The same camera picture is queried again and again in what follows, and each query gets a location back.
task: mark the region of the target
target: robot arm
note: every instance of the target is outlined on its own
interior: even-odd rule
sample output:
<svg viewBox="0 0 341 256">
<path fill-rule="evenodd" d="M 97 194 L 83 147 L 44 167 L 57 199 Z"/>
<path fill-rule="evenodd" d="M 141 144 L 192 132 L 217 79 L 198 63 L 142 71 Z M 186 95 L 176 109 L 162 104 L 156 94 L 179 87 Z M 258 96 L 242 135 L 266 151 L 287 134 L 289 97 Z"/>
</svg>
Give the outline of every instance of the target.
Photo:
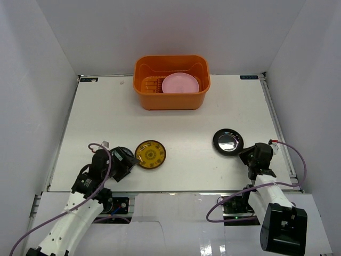
<svg viewBox="0 0 341 256">
<path fill-rule="evenodd" d="M 128 175 L 130 169 L 139 162 L 138 159 L 128 156 L 120 147 L 112 149 L 110 153 L 110 177 L 117 182 Z M 108 155 L 103 149 L 97 150 L 92 163 L 80 171 L 63 212 L 70 211 L 89 198 L 102 185 L 107 171 Z M 73 256 L 79 241 L 95 218 L 107 207 L 110 198 L 111 190 L 102 188 L 94 198 L 61 217 L 38 248 L 30 248 L 26 256 Z"/>
<path fill-rule="evenodd" d="M 285 255 L 304 255 L 307 231 L 307 214 L 291 203 L 277 182 L 270 166 L 273 149 L 268 144 L 256 143 L 240 153 L 249 167 L 253 186 L 273 183 L 251 191 L 248 204 L 253 208 L 262 226 L 260 242 L 263 251 Z"/>
</svg>

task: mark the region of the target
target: yellow plate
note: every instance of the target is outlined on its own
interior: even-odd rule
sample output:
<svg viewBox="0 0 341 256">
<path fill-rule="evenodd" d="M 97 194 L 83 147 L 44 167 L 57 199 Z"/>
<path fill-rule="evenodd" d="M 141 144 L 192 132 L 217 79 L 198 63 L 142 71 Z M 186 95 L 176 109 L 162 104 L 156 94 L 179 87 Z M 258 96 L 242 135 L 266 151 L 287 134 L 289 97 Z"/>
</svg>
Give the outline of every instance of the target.
<svg viewBox="0 0 341 256">
<path fill-rule="evenodd" d="M 136 148 L 135 157 L 140 160 L 140 167 L 149 170 L 154 169 L 165 161 L 166 149 L 156 140 L 147 140 Z"/>
</svg>

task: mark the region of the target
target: white wall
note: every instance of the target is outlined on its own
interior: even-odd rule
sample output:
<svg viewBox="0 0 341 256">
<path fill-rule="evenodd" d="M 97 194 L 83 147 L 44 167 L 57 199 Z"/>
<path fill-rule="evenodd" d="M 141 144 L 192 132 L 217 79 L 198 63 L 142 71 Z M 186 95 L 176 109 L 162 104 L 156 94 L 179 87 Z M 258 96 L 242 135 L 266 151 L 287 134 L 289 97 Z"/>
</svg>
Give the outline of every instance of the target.
<svg viewBox="0 0 341 256">
<path fill-rule="evenodd" d="M 0 254 L 8 255 L 27 230 L 77 77 L 35 0 L 0 0 L 0 35 Z"/>
<path fill-rule="evenodd" d="M 329 242 L 341 255 L 341 2 L 307 0 L 269 72 L 269 88 L 286 140 L 307 161 Z M 302 164 L 292 154 L 296 171 Z"/>
<path fill-rule="evenodd" d="M 77 74 L 200 54 L 212 74 L 268 70 L 305 0 L 37 0 Z"/>
</svg>

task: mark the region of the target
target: orange dish rack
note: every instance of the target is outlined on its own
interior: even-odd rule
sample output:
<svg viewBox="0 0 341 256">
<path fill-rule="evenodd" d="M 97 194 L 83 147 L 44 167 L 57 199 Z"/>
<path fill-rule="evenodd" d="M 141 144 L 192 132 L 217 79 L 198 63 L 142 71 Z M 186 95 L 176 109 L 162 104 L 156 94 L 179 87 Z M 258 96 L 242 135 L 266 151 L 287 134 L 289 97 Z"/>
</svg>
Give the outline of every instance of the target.
<svg viewBox="0 0 341 256">
<path fill-rule="evenodd" d="M 199 83 L 199 92 L 163 93 L 163 80 L 178 72 L 193 76 Z M 133 86 L 144 109 L 197 109 L 210 87 L 208 64 L 197 55 L 145 56 L 136 62 Z"/>
</svg>

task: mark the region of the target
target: pink plate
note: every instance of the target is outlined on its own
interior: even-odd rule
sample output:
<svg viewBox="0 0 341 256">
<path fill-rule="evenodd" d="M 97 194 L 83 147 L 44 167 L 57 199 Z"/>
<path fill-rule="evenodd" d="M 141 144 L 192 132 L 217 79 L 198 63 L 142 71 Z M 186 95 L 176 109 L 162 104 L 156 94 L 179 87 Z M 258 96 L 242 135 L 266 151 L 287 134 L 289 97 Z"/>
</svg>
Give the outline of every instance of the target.
<svg viewBox="0 0 341 256">
<path fill-rule="evenodd" d="M 186 73 L 174 73 L 165 78 L 162 83 L 163 93 L 191 93 L 199 92 L 199 83 Z"/>
</svg>

